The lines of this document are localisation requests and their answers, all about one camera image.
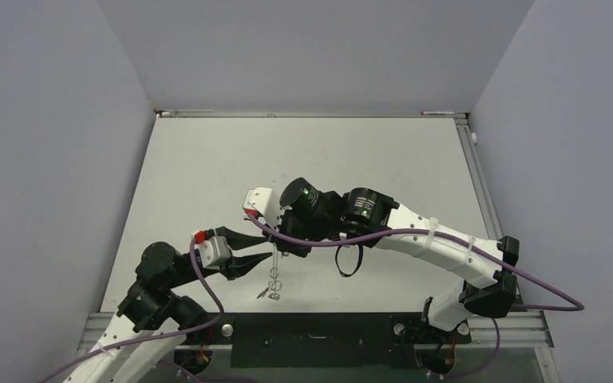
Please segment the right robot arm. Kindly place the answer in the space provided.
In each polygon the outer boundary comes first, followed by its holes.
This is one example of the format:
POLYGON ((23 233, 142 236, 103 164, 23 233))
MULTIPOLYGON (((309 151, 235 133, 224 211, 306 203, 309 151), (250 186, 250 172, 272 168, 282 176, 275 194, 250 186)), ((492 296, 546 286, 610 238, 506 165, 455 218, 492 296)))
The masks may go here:
POLYGON ((509 270, 518 259, 516 239, 479 239, 423 217, 381 192, 354 188, 339 195, 319 191, 302 177, 286 186, 279 206, 284 210, 279 232, 291 238, 318 242, 367 236, 360 248, 396 251, 460 277, 448 291, 425 301, 419 330, 431 342, 473 315, 504 318, 516 300, 517 278, 509 270), (378 232, 386 236, 370 237, 378 232))

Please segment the key with grey tag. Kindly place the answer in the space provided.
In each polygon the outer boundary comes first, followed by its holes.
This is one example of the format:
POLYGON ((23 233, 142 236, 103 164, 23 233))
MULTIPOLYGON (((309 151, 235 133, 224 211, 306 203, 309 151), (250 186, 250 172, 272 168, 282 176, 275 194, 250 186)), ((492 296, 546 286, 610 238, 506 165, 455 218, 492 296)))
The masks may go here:
POLYGON ((261 299, 264 298, 269 292, 271 291, 271 288, 268 286, 266 287, 264 290, 262 290, 257 296, 257 299, 261 299))

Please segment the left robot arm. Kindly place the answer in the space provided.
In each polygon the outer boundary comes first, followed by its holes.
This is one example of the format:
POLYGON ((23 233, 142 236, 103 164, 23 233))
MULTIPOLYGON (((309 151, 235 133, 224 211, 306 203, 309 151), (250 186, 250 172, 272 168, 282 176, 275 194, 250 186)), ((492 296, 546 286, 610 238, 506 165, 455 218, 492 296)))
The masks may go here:
POLYGON ((104 333, 87 354, 61 367, 69 372, 66 381, 134 382, 177 345, 201 340, 224 313, 207 278, 248 274, 272 254, 234 251, 267 240, 218 227, 193 234, 186 253, 166 242, 148 245, 104 333))

